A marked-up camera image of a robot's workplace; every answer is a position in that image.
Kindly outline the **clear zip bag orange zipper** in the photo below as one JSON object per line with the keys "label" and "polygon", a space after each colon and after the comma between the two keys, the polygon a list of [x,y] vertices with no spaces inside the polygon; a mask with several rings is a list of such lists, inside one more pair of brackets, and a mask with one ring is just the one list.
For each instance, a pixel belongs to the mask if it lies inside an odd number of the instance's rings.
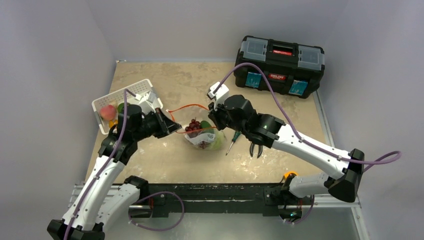
{"label": "clear zip bag orange zipper", "polygon": [[192,103],[177,109],[167,109],[171,119],[181,125],[178,134],[196,149],[215,151],[225,146],[227,138],[209,119],[209,109],[201,104]]}

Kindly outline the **red grape bunch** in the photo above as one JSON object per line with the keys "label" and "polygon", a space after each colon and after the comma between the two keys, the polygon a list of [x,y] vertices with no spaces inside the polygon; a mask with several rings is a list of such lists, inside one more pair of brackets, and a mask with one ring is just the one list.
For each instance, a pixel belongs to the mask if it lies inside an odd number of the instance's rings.
{"label": "red grape bunch", "polygon": [[184,130],[189,138],[195,138],[203,131],[201,129],[200,122],[196,118],[191,119],[190,123],[184,128]]}

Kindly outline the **green cabbage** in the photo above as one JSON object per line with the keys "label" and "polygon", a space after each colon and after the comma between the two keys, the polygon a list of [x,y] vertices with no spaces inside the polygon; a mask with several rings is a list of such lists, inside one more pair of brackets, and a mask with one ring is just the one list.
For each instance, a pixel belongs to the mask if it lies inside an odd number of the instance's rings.
{"label": "green cabbage", "polygon": [[221,150],[227,142],[226,135],[223,131],[218,130],[215,130],[213,134],[213,142],[208,143],[205,149],[208,151]]}

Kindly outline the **green cucumber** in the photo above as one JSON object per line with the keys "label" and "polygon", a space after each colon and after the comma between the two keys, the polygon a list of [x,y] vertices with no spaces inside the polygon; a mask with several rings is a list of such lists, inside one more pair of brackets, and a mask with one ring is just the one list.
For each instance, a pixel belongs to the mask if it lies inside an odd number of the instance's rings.
{"label": "green cucumber", "polygon": [[201,127],[201,129],[205,133],[211,133],[211,134],[214,134],[215,133],[214,128],[212,127],[212,125],[208,121],[206,121],[206,120],[202,120],[200,122],[200,127]]}

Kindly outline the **peach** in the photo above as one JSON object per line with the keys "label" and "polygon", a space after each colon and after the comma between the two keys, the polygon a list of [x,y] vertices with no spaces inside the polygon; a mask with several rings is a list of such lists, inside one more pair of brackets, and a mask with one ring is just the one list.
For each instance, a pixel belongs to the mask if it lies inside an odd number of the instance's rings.
{"label": "peach", "polygon": [[112,121],[115,119],[116,115],[117,115],[117,110],[116,107],[114,105],[106,105],[104,107],[102,107],[99,111],[99,116],[101,117],[102,120],[104,121]]}

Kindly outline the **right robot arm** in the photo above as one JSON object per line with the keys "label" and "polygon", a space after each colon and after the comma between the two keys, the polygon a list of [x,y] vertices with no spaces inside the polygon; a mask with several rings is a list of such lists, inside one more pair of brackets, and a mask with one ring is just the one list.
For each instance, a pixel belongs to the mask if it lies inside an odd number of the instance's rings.
{"label": "right robot arm", "polygon": [[230,128],[255,145],[289,153],[323,171],[316,176],[289,179],[280,191],[284,202],[292,204],[307,195],[325,193],[343,202],[355,201],[364,173],[365,154],[361,150],[340,150],[304,134],[297,138],[282,119],[256,112],[240,94],[224,101],[215,96],[210,100],[208,117],[218,130]]}

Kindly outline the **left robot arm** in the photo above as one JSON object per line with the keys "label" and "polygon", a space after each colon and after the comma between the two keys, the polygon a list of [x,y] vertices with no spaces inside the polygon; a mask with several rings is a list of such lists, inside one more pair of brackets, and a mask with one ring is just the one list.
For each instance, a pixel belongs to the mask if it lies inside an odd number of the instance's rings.
{"label": "left robot arm", "polygon": [[139,105],[124,107],[101,143],[90,179],[63,217],[49,223],[50,236],[54,240],[103,240],[107,227],[131,204],[151,204],[157,194],[150,193],[148,181],[137,176],[128,177],[117,194],[109,200],[106,197],[138,142],[166,137],[181,127],[160,108],[144,113]]}

